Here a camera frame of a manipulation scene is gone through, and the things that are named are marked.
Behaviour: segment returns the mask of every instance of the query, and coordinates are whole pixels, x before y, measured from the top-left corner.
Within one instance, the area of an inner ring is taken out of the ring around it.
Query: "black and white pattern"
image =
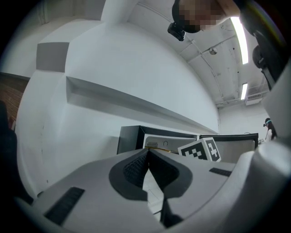
[[[216,147],[214,140],[213,139],[205,140],[205,143],[206,143],[207,148],[209,150],[212,161],[214,161],[214,162],[220,161],[221,157],[219,155],[219,152],[218,152],[218,149]]]
[[[207,156],[201,142],[181,149],[181,153],[183,156],[193,156],[194,158],[207,160]]]

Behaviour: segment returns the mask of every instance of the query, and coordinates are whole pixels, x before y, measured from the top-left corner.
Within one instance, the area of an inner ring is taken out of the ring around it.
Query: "tube light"
[[[247,52],[246,35],[244,32],[244,28],[242,27],[239,17],[231,17],[231,21],[236,30],[236,35],[240,44],[242,64],[246,64],[249,62],[249,55]]]
[[[244,100],[246,97],[246,91],[247,91],[247,83],[244,83],[242,85],[242,93],[241,93],[241,100]]]

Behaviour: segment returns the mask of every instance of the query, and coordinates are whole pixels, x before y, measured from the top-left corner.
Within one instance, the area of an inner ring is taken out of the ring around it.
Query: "black frame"
[[[185,137],[198,139],[198,135],[179,133],[163,129],[156,129],[146,126],[125,126],[121,127],[117,147],[117,154],[138,150],[143,148],[145,134],[153,134],[167,137]]]
[[[258,147],[259,134],[236,134],[236,135],[200,135],[199,139],[212,137],[216,142],[233,142],[233,141],[245,141],[254,140],[255,149]]]

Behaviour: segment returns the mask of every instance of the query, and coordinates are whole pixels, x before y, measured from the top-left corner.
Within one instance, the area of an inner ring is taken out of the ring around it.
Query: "air conditioner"
[[[257,103],[261,102],[262,99],[263,99],[263,95],[261,93],[248,96],[246,98],[246,105],[257,104]]]

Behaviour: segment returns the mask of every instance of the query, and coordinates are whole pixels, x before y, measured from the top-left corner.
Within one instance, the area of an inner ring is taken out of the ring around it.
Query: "distant person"
[[[264,127],[265,126],[268,127],[268,132],[266,135],[266,142],[269,142],[277,137],[277,133],[276,133],[276,130],[275,130],[274,125],[272,123],[272,120],[270,118],[267,118],[265,120]]]

